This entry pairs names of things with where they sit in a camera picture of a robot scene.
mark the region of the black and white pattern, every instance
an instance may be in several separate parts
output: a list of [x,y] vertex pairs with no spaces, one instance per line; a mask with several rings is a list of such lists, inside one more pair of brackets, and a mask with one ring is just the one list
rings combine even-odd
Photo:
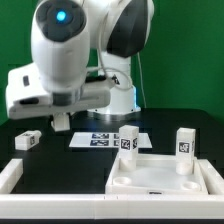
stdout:
[[131,149],[131,141],[128,139],[121,139],[121,149],[130,150]]
[[108,146],[109,140],[92,140],[90,146]]
[[92,135],[93,139],[109,139],[109,134],[108,133],[94,133]]
[[190,143],[179,142],[179,152],[189,153],[190,152]]

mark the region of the blue light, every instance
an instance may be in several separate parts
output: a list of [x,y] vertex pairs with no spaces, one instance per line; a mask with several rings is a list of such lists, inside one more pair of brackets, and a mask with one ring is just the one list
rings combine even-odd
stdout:
[[57,13],[57,20],[58,20],[59,22],[64,22],[65,19],[66,19],[66,16],[67,16],[67,14],[66,14],[65,11],[59,11],[59,12]]

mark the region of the green backdrop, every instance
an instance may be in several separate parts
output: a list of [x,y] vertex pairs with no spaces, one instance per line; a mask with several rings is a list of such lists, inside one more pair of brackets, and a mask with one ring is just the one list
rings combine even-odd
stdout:
[[[7,74],[31,62],[30,28],[38,0],[0,3],[0,123],[7,119]],[[149,41],[141,52],[150,108],[195,108],[224,123],[224,1],[154,0]],[[90,64],[96,63],[92,52]],[[132,77],[137,89],[137,59]],[[143,106],[141,91],[138,104]]]

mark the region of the white block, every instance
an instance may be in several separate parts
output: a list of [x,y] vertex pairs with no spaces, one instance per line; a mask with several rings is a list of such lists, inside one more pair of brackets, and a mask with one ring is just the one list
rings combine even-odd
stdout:
[[51,126],[56,132],[70,130],[69,115],[67,113],[54,114]]
[[132,160],[138,154],[139,128],[125,125],[119,129],[119,156],[122,159]]
[[12,159],[0,173],[0,194],[10,194],[22,176],[22,159]]
[[194,166],[195,129],[180,128],[176,138],[176,172],[190,175]]
[[17,150],[29,150],[39,143],[40,131],[27,131],[15,138],[15,148]]

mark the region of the black table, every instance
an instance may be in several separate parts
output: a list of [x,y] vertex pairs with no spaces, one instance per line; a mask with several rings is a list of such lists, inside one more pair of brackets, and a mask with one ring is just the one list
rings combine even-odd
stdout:
[[[208,159],[224,177],[224,127],[206,112],[193,109],[145,109],[136,118],[119,122],[96,120],[88,117],[86,112],[80,112],[71,119],[71,130],[59,133],[53,131],[48,117],[8,120],[0,127],[0,171],[12,158],[23,159],[24,174],[13,194],[103,194],[117,149],[69,148],[69,143],[74,132],[116,133],[126,124],[138,126],[140,132],[149,134],[153,148],[140,149],[141,153],[166,155],[175,154],[176,132],[180,127],[195,128],[196,156]],[[29,151],[15,150],[14,138],[27,130],[40,130],[40,143]]]

